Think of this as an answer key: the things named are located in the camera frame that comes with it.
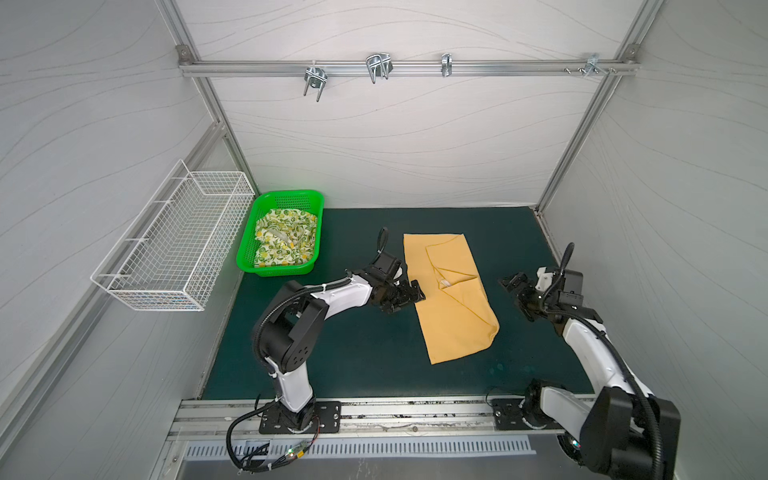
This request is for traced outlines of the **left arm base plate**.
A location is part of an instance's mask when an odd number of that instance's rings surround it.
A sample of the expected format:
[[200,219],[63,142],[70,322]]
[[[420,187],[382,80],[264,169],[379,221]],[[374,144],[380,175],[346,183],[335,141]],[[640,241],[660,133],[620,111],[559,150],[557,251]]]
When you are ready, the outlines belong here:
[[299,412],[292,412],[282,403],[277,402],[262,414],[259,433],[262,435],[338,433],[341,407],[340,401],[311,400]]

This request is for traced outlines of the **yellow skirt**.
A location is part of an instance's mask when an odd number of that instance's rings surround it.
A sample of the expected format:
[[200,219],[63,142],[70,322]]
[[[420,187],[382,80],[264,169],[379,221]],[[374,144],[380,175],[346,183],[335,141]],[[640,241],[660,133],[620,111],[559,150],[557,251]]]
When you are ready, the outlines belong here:
[[416,304],[430,363],[488,349],[499,332],[468,242],[462,234],[406,234],[408,277],[425,299]]

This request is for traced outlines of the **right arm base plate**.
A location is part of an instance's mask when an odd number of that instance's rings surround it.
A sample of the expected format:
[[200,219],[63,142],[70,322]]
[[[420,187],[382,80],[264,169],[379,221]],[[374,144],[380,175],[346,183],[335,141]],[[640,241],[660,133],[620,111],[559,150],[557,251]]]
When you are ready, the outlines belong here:
[[497,431],[540,430],[529,422],[521,408],[525,399],[522,397],[499,397],[490,400],[494,428]]

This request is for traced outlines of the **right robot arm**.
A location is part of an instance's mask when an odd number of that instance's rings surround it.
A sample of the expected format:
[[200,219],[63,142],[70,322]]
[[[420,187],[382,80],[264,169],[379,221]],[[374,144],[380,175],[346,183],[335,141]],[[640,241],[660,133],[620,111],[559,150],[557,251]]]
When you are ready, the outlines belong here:
[[595,394],[579,398],[534,379],[517,410],[529,429],[562,429],[560,448],[575,463],[612,479],[671,479],[681,415],[643,384],[611,342],[597,312],[583,304],[581,273],[542,267],[501,279],[529,321],[546,320],[576,354]]

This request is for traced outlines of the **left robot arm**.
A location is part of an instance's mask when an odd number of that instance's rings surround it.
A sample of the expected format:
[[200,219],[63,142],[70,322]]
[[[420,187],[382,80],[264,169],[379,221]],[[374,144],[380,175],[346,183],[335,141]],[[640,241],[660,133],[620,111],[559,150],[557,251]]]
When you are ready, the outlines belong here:
[[268,305],[252,330],[252,350],[273,381],[289,429],[304,431],[314,417],[316,396],[306,363],[328,319],[367,305],[395,313],[426,299],[416,280],[397,274],[381,279],[357,270],[319,285],[289,281]]

